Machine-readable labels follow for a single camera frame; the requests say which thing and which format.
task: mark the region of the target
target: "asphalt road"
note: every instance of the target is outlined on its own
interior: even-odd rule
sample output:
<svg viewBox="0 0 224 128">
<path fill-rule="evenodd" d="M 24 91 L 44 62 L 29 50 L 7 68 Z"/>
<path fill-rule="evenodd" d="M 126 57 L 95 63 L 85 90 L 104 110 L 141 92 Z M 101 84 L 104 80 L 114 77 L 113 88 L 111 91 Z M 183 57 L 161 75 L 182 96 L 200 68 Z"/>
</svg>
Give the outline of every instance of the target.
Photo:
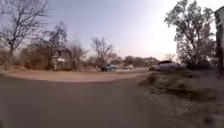
<svg viewBox="0 0 224 128">
<path fill-rule="evenodd" d="M 140 94 L 138 80 L 60 83 L 0 76 L 0 127 L 179 128 Z"/>
</svg>

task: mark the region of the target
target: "dirt shoulder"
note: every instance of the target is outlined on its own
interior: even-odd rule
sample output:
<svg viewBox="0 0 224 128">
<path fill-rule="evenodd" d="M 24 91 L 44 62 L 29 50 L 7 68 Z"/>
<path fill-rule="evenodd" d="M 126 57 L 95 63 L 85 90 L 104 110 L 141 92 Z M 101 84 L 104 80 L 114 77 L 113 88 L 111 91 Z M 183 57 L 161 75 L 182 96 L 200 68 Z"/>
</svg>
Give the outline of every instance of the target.
<svg viewBox="0 0 224 128">
<path fill-rule="evenodd" d="M 13 69 L 10 71 L 1 71 L 6 76 L 31 79 L 31 80 L 47 80 L 58 82 L 104 82 L 115 81 L 120 79 L 129 79 L 146 72 L 142 69 L 117 72 L 54 72 L 54 71 L 36 71 Z"/>
</svg>

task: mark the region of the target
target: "dark car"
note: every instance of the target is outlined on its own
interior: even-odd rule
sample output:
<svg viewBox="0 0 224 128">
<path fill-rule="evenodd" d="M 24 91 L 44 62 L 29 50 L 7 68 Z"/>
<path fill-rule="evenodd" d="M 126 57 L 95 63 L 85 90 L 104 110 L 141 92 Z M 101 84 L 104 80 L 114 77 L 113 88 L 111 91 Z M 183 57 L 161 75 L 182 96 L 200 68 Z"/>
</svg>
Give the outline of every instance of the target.
<svg viewBox="0 0 224 128">
<path fill-rule="evenodd" d="M 110 71 L 116 71 L 117 67 L 113 65 L 105 65 L 101 68 L 102 72 L 110 72 Z"/>
</svg>

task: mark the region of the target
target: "dry vegetation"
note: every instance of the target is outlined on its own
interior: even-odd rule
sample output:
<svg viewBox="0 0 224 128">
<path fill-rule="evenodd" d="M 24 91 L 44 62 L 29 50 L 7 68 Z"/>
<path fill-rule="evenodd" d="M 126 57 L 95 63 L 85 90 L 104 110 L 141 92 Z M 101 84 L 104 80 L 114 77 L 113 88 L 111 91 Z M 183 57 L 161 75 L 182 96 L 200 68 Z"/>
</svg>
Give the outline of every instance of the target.
<svg viewBox="0 0 224 128">
<path fill-rule="evenodd" d="M 140 85 L 167 114 L 197 127 L 223 128 L 223 83 L 208 71 L 179 70 L 151 73 Z"/>
</svg>

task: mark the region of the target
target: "parked car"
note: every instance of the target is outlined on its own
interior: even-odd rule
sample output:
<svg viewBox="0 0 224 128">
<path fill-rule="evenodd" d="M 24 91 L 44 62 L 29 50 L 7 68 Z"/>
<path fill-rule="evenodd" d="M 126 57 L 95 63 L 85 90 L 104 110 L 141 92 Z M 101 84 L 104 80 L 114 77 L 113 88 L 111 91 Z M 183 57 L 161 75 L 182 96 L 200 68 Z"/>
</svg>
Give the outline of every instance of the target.
<svg viewBox="0 0 224 128">
<path fill-rule="evenodd" d="M 124 66 L 124 69 L 134 69 L 133 65 Z"/>
<path fill-rule="evenodd" d="M 102 72 L 110 72 L 110 71 L 116 71 L 117 67 L 113 65 L 105 65 L 101 68 Z"/>
<path fill-rule="evenodd" d="M 180 69 L 181 65 L 179 63 L 175 63 L 169 60 L 160 61 L 157 65 L 151 66 L 149 71 L 164 71 L 164 70 L 172 70 L 172 69 Z"/>
</svg>

